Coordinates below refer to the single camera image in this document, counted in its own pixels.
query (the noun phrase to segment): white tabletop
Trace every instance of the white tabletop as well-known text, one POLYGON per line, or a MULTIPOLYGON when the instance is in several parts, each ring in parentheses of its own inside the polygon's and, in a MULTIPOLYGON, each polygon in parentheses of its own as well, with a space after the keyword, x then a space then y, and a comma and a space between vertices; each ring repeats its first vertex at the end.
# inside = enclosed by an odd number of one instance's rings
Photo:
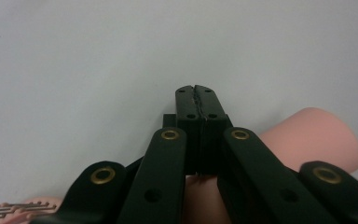
POLYGON ((358 1, 0 1, 0 203, 135 161, 195 84, 256 133, 317 106, 358 136, 358 1))

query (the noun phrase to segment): pink rounded object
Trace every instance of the pink rounded object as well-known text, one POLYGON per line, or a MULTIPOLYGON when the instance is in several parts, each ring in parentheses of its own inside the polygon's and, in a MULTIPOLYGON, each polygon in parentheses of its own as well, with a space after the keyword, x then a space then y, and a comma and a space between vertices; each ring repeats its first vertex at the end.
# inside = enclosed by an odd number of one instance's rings
POLYGON ((325 161, 348 173, 358 168, 358 140, 333 114, 305 108, 259 135, 287 167, 299 171, 307 161, 325 161))

